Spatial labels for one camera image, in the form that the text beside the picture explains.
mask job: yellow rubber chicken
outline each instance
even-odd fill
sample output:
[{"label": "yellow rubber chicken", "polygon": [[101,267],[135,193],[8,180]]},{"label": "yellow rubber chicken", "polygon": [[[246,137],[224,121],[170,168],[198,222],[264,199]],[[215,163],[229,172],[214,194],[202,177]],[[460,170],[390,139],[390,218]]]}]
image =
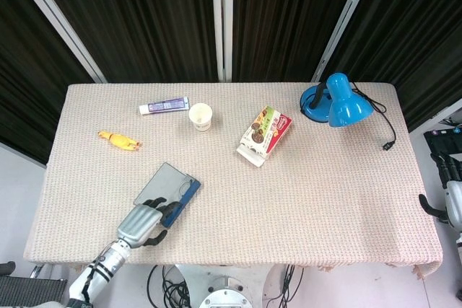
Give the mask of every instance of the yellow rubber chicken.
[{"label": "yellow rubber chicken", "polygon": [[131,138],[119,133],[100,131],[98,135],[102,138],[107,138],[114,146],[125,149],[126,151],[137,151],[141,144],[139,141],[132,140]]}]

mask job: black curtain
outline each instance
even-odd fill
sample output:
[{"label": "black curtain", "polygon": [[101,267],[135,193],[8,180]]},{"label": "black curtain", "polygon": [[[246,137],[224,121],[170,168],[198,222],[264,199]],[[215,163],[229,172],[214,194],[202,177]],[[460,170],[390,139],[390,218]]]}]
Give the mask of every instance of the black curtain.
[{"label": "black curtain", "polygon": [[347,0],[234,0],[232,80],[310,81]]},{"label": "black curtain", "polygon": [[45,164],[67,86],[92,82],[33,0],[0,0],[0,142]]},{"label": "black curtain", "polygon": [[395,85],[410,131],[462,98],[462,0],[361,0],[322,80]]},{"label": "black curtain", "polygon": [[55,0],[109,82],[217,82],[213,0]]}]

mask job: textured tablecloth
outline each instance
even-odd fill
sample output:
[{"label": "textured tablecloth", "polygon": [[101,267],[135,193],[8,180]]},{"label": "textured tablecloth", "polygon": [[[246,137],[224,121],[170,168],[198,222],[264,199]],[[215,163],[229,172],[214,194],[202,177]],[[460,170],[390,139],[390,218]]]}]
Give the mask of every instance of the textured tablecloth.
[{"label": "textured tablecloth", "polygon": [[[420,208],[424,186],[396,91],[358,87],[388,108],[398,139],[374,113],[346,128],[300,112],[307,83],[79,84],[69,87],[25,257],[87,263],[116,236],[133,201],[163,162],[202,182],[157,247],[131,263],[336,266],[417,265],[426,275],[443,254],[433,220]],[[188,112],[141,116],[138,106],[188,96],[213,109],[196,131]],[[263,106],[293,118],[287,135],[256,168],[236,152]],[[123,151],[98,131],[141,141]]]}]

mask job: snack box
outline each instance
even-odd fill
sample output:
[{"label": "snack box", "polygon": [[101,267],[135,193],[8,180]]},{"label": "snack box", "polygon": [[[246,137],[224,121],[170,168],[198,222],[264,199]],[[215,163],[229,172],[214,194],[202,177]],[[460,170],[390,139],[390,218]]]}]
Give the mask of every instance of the snack box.
[{"label": "snack box", "polygon": [[266,106],[240,140],[237,152],[260,167],[292,124],[292,119]]}]

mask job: paper cup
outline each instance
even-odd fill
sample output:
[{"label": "paper cup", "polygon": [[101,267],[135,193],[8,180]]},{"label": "paper cup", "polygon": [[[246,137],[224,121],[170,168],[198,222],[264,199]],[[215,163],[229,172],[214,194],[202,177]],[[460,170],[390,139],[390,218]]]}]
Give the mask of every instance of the paper cup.
[{"label": "paper cup", "polygon": [[212,109],[202,102],[195,104],[189,110],[189,119],[197,131],[207,131],[212,123]]}]

